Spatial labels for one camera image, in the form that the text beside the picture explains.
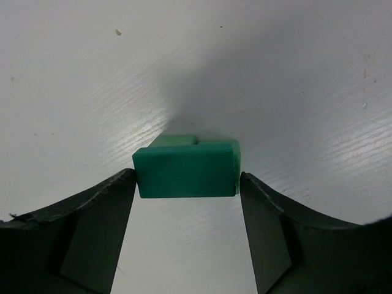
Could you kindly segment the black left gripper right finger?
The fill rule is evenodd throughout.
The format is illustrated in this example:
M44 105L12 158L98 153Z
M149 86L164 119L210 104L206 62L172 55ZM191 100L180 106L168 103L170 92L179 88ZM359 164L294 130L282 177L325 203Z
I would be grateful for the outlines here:
M259 293L390 293L391 218L358 225L315 211L250 173L240 178Z

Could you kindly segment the green arch block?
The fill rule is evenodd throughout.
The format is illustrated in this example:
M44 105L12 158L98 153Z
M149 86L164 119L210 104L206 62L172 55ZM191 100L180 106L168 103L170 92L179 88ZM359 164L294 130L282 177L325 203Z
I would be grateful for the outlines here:
M132 159L141 198L233 197L239 192L237 140L160 136Z

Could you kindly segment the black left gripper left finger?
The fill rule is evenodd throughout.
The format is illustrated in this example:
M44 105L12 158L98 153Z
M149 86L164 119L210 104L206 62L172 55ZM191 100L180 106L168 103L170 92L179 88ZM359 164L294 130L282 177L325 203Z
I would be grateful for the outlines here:
M110 293L135 187L127 168L1 222L1 292Z

